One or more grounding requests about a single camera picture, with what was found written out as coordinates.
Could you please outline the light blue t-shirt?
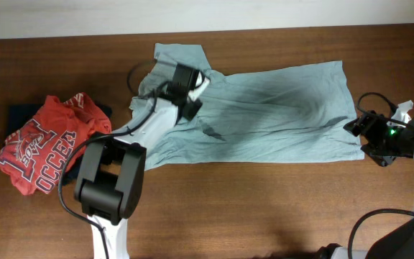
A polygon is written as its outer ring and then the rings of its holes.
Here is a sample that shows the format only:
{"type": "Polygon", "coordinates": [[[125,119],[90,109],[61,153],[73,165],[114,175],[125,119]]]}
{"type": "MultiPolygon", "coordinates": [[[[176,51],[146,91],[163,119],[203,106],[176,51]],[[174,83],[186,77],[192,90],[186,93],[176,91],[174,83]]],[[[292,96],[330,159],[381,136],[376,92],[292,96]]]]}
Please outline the light blue t-shirt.
{"type": "Polygon", "coordinates": [[[344,125],[354,101],[340,60],[226,76],[200,45],[156,44],[157,65],[143,79],[145,94],[171,78],[176,63],[210,79],[202,107],[182,119],[147,154],[149,169],[213,162],[329,163],[361,160],[360,140],[344,125]]]}

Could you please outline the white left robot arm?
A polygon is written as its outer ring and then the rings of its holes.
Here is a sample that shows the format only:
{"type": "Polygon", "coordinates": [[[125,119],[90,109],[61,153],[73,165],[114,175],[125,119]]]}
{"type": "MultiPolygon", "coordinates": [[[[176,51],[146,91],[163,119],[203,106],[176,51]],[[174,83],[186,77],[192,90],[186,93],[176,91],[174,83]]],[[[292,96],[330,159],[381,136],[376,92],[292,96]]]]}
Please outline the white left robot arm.
{"type": "Polygon", "coordinates": [[[201,106],[190,96],[151,97],[123,127],[86,145],[74,198],[91,225],[95,258],[129,257],[127,220],[142,194],[147,152],[181,118],[192,120],[201,106]]]}

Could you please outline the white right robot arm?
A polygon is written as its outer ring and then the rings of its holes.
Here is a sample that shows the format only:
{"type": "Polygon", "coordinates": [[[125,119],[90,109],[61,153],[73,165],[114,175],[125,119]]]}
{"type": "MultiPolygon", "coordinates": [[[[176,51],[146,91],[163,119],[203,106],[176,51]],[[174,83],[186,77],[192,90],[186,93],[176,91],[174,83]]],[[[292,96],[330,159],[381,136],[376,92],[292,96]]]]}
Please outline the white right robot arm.
{"type": "Polygon", "coordinates": [[[408,110],[412,102],[389,103],[390,115],[361,110],[361,116],[348,122],[344,129],[366,142],[362,152],[380,168],[389,168],[394,177],[408,180],[406,188],[396,194],[412,195],[412,204],[405,208],[374,209],[362,215],[352,227],[345,245],[331,243],[321,247],[315,258],[414,258],[414,115],[408,110]],[[380,215],[404,217],[404,221],[386,235],[377,238],[367,249],[355,247],[357,232],[368,219],[380,215]]]}

